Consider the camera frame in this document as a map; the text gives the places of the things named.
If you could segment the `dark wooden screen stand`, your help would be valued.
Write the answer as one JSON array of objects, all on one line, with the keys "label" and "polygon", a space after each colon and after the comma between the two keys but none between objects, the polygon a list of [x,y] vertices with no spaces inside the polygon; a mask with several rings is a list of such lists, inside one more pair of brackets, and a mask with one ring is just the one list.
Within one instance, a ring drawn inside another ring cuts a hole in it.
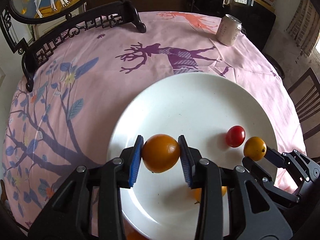
[{"label": "dark wooden screen stand", "polygon": [[[66,42],[69,38],[78,35],[80,31],[132,23],[140,33],[146,32],[146,26],[141,22],[139,14],[131,0],[118,0],[89,9],[75,16],[72,15],[71,11],[60,17],[65,18],[61,24],[48,31],[48,33],[32,44],[29,44],[25,38],[17,38],[14,35],[12,20],[16,19],[9,10],[9,2],[10,0],[1,0],[1,31],[11,51],[19,53],[22,56],[22,71],[27,81],[25,87],[29,92],[33,91],[36,71],[49,60],[59,45]],[[43,23],[23,24],[38,25]]]}]

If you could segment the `white oval plate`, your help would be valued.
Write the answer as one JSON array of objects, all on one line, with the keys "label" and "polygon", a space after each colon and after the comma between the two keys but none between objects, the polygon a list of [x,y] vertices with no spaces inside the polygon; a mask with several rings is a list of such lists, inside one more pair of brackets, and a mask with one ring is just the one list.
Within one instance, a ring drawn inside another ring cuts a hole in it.
[{"label": "white oval plate", "polygon": [[[204,158],[232,169],[244,156],[242,147],[231,148],[225,142],[227,131],[235,125],[244,128],[246,138],[260,137],[277,148],[267,114],[241,86],[211,74],[170,76],[127,106],[114,128],[107,158],[118,157],[139,135],[144,139],[184,135]],[[134,186],[120,194],[124,217],[146,238],[194,238],[200,206],[185,182],[181,163],[163,173],[152,173],[141,164]]]}]

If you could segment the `pale drink can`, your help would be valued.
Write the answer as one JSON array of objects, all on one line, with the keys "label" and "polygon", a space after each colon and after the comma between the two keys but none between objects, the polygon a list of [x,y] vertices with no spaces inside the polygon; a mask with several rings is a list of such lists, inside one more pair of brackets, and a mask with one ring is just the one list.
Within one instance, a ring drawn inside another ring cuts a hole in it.
[{"label": "pale drink can", "polygon": [[226,46],[233,46],[241,29],[242,22],[240,20],[230,14],[225,14],[219,24],[216,38]]}]

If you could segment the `lone orange kumquat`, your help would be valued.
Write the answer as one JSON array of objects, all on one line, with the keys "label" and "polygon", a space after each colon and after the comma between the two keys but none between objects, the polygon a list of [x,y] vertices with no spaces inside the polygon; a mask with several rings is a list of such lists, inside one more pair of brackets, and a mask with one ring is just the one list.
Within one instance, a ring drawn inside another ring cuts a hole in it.
[{"label": "lone orange kumquat", "polygon": [[142,159],[146,168],[153,173],[171,169],[180,158],[180,146],[171,136],[156,134],[142,148]]}]

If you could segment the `mandarin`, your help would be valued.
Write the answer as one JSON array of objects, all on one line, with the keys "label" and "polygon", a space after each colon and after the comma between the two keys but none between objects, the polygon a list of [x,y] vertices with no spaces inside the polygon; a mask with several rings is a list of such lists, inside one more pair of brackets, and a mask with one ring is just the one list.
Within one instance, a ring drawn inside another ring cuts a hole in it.
[{"label": "mandarin", "polygon": [[[222,186],[221,187],[222,196],[224,196],[226,194],[226,192],[227,192],[227,187],[226,186]],[[196,200],[196,203],[200,203],[201,202],[201,193],[202,193],[202,189],[201,188],[193,190],[193,194],[194,194],[194,198]]]},{"label": "mandarin", "polygon": [[140,233],[133,231],[130,232],[127,236],[126,236],[127,240],[148,240],[146,237],[144,237],[143,235],[141,235]]}]

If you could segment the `yellow kumquat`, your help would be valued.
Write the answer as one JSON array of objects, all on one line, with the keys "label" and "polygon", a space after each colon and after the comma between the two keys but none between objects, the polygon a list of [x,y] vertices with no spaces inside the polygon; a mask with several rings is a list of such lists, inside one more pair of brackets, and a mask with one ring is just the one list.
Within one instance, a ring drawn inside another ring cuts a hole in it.
[{"label": "yellow kumquat", "polygon": [[260,137],[249,138],[244,145],[244,156],[251,158],[253,161],[263,159],[267,151],[267,146]]}]

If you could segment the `pink printed tablecloth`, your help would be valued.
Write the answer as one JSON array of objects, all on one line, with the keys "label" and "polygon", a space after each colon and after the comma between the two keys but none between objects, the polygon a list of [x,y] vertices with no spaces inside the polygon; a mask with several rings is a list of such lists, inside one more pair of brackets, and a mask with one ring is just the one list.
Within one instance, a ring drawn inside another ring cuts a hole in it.
[{"label": "pink printed tablecloth", "polygon": [[245,36],[233,47],[215,33],[220,18],[143,12],[147,31],[131,25],[83,30],[68,38],[34,76],[18,85],[3,146],[3,175],[14,219],[31,227],[80,163],[106,160],[112,131],[143,89],[172,75],[209,73],[247,90],[267,114],[281,152],[305,152],[298,116],[275,68]]}]

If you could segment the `small red tomato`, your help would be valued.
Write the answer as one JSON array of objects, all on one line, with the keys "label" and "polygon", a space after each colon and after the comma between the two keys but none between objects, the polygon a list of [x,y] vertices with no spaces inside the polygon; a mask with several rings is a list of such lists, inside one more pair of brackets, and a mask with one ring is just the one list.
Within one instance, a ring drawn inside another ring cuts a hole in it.
[{"label": "small red tomato", "polygon": [[242,126],[233,126],[226,134],[226,144],[232,148],[239,147],[243,144],[245,137],[246,133]]}]

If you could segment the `dark wooden chair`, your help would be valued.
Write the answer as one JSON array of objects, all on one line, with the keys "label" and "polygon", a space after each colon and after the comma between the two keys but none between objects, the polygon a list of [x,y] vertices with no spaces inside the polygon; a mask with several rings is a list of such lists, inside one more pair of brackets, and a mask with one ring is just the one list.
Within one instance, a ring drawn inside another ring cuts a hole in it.
[{"label": "dark wooden chair", "polygon": [[288,90],[292,94],[304,81],[312,81],[311,88],[294,103],[300,124],[319,113],[319,79],[310,67]]}]

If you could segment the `checked curtain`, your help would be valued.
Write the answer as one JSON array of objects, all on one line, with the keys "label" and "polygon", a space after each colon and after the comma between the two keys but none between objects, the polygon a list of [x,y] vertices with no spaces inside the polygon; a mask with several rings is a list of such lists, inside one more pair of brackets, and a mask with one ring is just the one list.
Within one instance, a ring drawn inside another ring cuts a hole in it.
[{"label": "checked curtain", "polygon": [[300,0],[286,31],[302,53],[309,57],[319,42],[319,13],[310,0]]}]

